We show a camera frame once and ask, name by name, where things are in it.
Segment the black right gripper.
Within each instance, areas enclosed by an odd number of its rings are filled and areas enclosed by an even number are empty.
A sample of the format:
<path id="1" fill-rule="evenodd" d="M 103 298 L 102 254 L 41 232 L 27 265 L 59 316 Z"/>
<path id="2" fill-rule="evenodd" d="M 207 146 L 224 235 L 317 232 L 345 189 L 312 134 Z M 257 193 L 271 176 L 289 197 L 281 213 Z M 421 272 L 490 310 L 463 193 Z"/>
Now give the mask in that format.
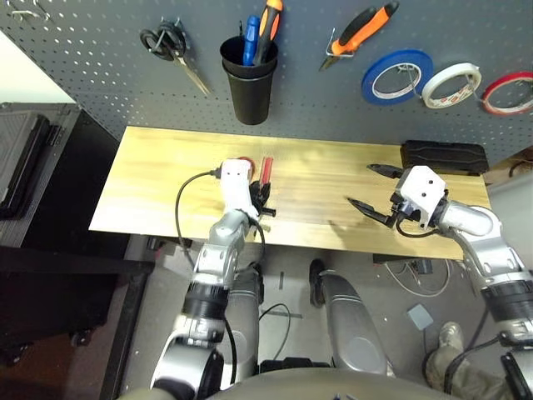
<path id="1" fill-rule="evenodd" d="M 378 173 L 386 178 L 399 179 L 404 173 L 404 170 L 387 164 L 369 164 L 367 169 Z M 421 219 L 421 212 L 415 209 L 415 206 L 408 200 L 404 199 L 398 190 L 391 195 L 391 214 L 385 215 L 377 212 L 373 206 L 348 197 L 346 199 L 354 208 L 360 211 L 365 216 L 389 227 L 393 228 L 397 222 L 404 219 L 412 222 L 419 222 Z"/>

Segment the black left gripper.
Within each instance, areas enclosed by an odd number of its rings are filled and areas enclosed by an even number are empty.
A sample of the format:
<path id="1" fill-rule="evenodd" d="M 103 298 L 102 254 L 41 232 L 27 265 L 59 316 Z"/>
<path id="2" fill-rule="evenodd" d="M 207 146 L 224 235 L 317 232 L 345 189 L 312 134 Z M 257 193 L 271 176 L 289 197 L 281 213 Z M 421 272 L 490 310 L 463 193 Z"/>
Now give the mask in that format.
<path id="1" fill-rule="evenodd" d="M 249 192 L 252 205 L 257 210 L 259 216 L 269 216 L 272 218 L 276 216 L 276 209 L 267 206 L 267 201 L 271 193 L 270 183 L 265 183 L 261 187 L 259 181 L 254 181 L 249 186 Z"/>

